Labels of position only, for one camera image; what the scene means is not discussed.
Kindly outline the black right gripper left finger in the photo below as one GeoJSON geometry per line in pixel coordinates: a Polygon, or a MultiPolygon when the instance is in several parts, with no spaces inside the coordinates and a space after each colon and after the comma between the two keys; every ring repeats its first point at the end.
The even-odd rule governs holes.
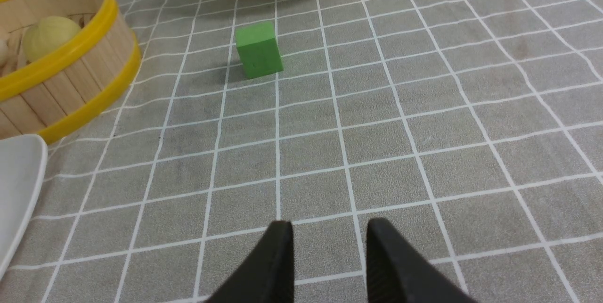
{"type": "Polygon", "coordinates": [[[293,303],[293,238],[290,221],[272,221],[254,249],[207,303],[293,303]]]}

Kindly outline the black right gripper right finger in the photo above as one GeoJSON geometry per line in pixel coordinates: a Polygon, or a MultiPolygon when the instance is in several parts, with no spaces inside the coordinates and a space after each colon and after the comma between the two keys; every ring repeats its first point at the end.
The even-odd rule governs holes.
{"type": "Polygon", "coordinates": [[[369,303],[474,303],[431,265],[386,218],[367,224],[369,303]]]}

